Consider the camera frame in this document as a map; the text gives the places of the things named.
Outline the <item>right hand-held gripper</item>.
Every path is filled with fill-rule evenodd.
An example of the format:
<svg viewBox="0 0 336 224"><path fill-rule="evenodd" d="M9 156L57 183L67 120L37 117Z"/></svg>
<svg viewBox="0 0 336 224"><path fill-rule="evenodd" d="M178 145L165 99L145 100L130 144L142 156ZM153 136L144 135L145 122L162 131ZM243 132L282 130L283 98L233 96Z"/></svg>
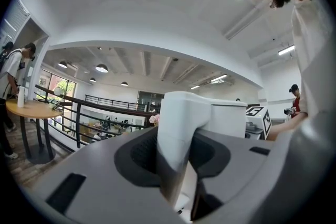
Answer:
<svg viewBox="0 0 336 224"><path fill-rule="evenodd" d="M266 140L272 123L266 106L252 106L246 111L245 138Z"/></svg>

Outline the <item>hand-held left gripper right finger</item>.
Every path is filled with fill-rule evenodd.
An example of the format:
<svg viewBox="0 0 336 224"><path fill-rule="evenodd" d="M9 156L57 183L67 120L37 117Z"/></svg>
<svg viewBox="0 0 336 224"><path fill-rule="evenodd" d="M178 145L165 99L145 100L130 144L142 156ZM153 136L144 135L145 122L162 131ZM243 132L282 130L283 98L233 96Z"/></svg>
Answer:
<svg viewBox="0 0 336 224"><path fill-rule="evenodd" d="M274 142L198 130L195 224L333 224L334 114Z"/></svg>

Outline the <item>black railing with wooden handrail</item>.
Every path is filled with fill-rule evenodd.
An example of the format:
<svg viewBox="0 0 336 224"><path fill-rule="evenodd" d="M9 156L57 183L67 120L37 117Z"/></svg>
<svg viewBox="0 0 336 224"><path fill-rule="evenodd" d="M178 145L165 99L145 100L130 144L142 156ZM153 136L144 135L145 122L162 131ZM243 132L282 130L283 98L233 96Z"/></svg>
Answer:
<svg viewBox="0 0 336 224"><path fill-rule="evenodd" d="M54 95L54 88L61 87L63 95ZM75 148L117 137L123 133L139 131L154 126L149 118L155 113L118 109L85 101L84 87L72 81L49 82L45 86L37 84L34 96L45 102L55 98L61 101L61 115L50 119L48 124L55 130L56 138L61 135L75 143Z"/></svg>

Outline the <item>person's right forearm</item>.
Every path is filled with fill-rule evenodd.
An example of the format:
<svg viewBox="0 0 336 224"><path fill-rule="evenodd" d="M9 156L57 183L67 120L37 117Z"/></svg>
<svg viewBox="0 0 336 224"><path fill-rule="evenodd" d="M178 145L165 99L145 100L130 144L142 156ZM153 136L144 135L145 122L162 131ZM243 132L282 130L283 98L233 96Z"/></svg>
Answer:
<svg viewBox="0 0 336 224"><path fill-rule="evenodd" d="M307 113L300 112L298 115L296 115L293 119L290 119L289 121L285 123L281 123L275 126L272 126L269 135L267 137L267 140L269 141L275 141L277 139L277 136L286 131L294 130L298 126L300 126L303 121L308 117Z"/></svg>

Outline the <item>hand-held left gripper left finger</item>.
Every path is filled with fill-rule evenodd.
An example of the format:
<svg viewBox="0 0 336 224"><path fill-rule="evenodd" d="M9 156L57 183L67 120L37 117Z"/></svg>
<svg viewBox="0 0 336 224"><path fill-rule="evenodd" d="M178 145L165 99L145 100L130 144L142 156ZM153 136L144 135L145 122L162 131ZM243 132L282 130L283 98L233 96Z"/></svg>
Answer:
<svg viewBox="0 0 336 224"><path fill-rule="evenodd" d="M35 184L34 207L51 224L185 224L158 187L133 184L114 163L120 147L152 134L154 127L72 153Z"/></svg>

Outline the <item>round wooden table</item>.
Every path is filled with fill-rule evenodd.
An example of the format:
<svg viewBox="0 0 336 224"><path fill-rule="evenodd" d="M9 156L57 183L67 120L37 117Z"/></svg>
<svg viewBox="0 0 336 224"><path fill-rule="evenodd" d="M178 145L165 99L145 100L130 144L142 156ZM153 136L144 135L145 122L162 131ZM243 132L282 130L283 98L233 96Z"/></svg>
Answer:
<svg viewBox="0 0 336 224"><path fill-rule="evenodd" d="M52 110L49 104L39 101L27 101L19 107L14 99L6 101L8 111L20 117L20 130L27 159L33 164L47 164L55 158L49 135L48 119L61 115L61 112ZM36 120L36 133L38 143L29 146L25 119Z"/></svg>

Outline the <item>black balcony railing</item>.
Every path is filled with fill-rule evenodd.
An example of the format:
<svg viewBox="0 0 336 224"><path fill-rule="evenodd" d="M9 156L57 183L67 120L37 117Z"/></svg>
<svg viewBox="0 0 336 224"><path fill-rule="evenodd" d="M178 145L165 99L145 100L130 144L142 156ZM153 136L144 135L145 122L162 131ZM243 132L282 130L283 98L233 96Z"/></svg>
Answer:
<svg viewBox="0 0 336 224"><path fill-rule="evenodd" d="M94 103L97 105L110 106L110 107L118 108L118 109L135 110L135 111L142 111L142 112L147 112L147 108L148 108L146 104L138 104L138 103L105 99L105 98L95 97L95 96L87 95L87 94L85 95L85 101Z"/></svg>

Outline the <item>slim white jug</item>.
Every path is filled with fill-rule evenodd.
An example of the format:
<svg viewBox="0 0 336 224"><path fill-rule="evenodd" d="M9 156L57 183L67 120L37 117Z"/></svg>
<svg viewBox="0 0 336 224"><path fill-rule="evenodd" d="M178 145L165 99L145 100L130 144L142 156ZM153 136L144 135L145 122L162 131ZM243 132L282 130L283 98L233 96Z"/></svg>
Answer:
<svg viewBox="0 0 336 224"><path fill-rule="evenodd" d="M24 102L25 102L25 87L19 86L17 95L17 106L19 108L23 108Z"/></svg>

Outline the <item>small potted plant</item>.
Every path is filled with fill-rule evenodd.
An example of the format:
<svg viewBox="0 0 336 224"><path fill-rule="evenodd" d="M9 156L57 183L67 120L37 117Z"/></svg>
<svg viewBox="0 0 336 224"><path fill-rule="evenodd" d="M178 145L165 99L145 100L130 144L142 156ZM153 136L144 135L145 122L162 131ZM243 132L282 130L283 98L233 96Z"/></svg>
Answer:
<svg viewBox="0 0 336 224"><path fill-rule="evenodd" d="M52 110L59 110L61 109L61 101L60 100L57 100L55 98L51 98L48 100L48 104L49 104L49 107L52 109Z"/></svg>

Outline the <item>white electric kettle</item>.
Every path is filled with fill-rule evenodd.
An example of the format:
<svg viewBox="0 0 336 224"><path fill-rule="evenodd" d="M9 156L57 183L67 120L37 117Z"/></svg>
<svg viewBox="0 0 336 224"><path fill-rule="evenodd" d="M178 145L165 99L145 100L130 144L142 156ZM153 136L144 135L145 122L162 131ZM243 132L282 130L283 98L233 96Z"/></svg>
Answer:
<svg viewBox="0 0 336 224"><path fill-rule="evenodd" d="M182 189L183 182L196 185L196 173L189 173L189 155L197 129L243 138L247 105L240 101L211 99L175 91L165 95L157 132L156 167L161 192L179 209L194 198L195 191Z"/></svg>

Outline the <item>person's white shirt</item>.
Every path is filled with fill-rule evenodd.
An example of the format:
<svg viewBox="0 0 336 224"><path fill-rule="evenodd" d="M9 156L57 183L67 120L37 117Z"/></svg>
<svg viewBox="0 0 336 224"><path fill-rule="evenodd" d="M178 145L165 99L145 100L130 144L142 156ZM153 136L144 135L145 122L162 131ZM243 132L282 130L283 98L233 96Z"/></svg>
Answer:
<svg viewBox="0 0 336 224"><path fill-rule="evenodd" d="M301 74L300 112L336 110L336 28L319 3L293 1L292 35Z"/></svg>

